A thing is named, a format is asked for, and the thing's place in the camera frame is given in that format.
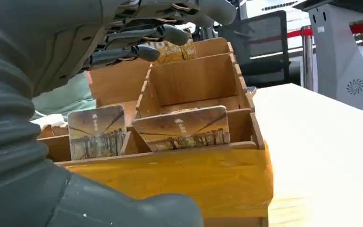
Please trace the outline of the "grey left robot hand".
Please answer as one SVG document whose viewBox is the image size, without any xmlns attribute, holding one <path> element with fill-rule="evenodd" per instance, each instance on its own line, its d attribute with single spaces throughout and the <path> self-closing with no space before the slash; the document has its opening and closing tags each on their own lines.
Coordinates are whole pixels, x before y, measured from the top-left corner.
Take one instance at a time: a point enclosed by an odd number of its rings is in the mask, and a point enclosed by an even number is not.
<svg viewBox="0 0 363 227">
<path fill-rule="evenodd" d="M 0 0 L 0 227 L 201 227 L 181 194 L 131 198 L 56 165 L 32 99 L 65 85 L 96 50 L 161 39 L 163 24 L 228 25 L 226 0 Z"/>
</svg>

